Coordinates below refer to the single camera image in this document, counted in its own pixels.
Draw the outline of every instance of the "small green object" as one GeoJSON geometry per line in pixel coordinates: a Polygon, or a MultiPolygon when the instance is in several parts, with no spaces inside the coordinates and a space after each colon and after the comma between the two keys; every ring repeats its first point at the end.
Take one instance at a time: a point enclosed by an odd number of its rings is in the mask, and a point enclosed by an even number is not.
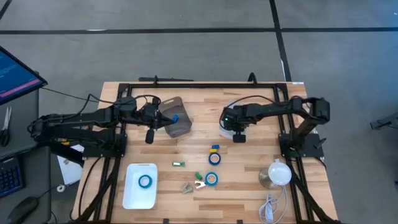
{"type": "Polygon", "coordinates": [[[203,180],[203,177],[199,174],[199,172],[196,172],[195,176],[197,177],[198,180],[203,180]]]}
{"type": "Polygon", "coordinates": [[[185,167],[185,162],[173,162],[172,165],[185,167]]]}

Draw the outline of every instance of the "blue tape roll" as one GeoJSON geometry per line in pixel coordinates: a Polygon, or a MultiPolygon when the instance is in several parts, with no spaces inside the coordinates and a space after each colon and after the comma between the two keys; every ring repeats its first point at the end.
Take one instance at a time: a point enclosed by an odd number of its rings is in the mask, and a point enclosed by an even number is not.
{"type": "Polygon", "coordinates": [[[217,184],[217,182],[218,182],[218,176],[217,176],[216,173],[210,172],[210,173],[208,173],[208,174],[206,175],[206,178],[205,178],[205,184],[206,184],[206,185],[215,186],[215,185],[217,184]],[[211,176],[213,176],[213,177],[215,178],[215,181],[214,181],[214,182],[209,182],[209,177],[211,177],[211,176]]]}
{"type": "Polygon", "coordinates": [[[152,185],[152,178],[149,177],[148,175],[142,175],[142,176],[140,176],[140,178],[138,179],[138,185],[139,185],[140,187],[142,187],[143,189],[146,189],[146,188],[148,188],[148,187],[150,187],[150,186],[152,185]],[[143,185],[143,184],[141,183],[141,180],[142,180],[142,178],[144,178],[144,177],[147,177],[147,178],[149,179],[149,182],[148,182],[147,185],[143,185]]]}
{"type": "Polygon", "coordinates": [[[210,155],[209,155],[209,163],[210,163],[211,165],[217,166],[218,164],[220,164],[220,162],[221,162],[221,156],[220,156],[217,152],[212,152],[212,153],[210,153],[210,155]],[[218,161],[217,161],[217,162],[213,162],[213,161],[211,160],[212,157],[218,157],[218,161]]]}

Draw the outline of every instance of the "white paper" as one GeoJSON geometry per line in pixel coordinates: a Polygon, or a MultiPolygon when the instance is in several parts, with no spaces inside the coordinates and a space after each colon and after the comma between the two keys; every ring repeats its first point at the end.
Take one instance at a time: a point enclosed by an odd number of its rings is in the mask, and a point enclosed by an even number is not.
{"type": "MultiPolygon", "coordinates": [[[[85,149],[79,144],[77,144],[76,146],[72,146],[71,148],[79,152],[83,152],[83,150],[85,149]]],[[[57,157],[58,163],[60,164],[64,184],[70,185],[79,181],[81,178],[81,174],[83,173],[83,168],[81,168],[79,164],[71,162],[64,157],[57,157]]]]}

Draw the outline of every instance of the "keyboard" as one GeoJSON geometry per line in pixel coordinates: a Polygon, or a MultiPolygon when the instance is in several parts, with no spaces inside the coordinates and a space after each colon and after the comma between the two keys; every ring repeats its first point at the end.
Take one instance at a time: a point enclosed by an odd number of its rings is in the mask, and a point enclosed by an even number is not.
{"type": "Polygon", "coordinates": [[[24,188],[17,157],[0,162],[0,198],[24,188]]]}

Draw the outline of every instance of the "gray concrete floor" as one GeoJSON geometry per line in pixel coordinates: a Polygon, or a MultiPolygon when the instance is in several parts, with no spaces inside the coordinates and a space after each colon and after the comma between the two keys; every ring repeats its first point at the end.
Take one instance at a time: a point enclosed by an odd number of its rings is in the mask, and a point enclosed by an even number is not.
{"type": "MultiPolygon", "coordinates": [[[[393,0],[276,0],[286,27],[398,26],[393,0]]],[[[272,27],[260,0],[13,0],[0,30],[272,27]]],[[[346,223],[396,223],[396,130],[369,122],[398,111],[398,33],[283,34],[293,81],[331,102],[331,121],[318,128],[331,191],[346,223]]],[[[0,35],[0,45],[49,81],[49,88],[100,95],[105,81],[139,77],[283,81],[274,33],[0,35]]],[[[42,90],[40,114],[72,113],[82,102],[42,90]]],[[[88,110],[94,110],[90,104],[88,110]]],[[[52,158],[52,185],[62,182],[52,158]]],[[[68,220],[77,185],[52,194],[58,222],[68,220]]]]}

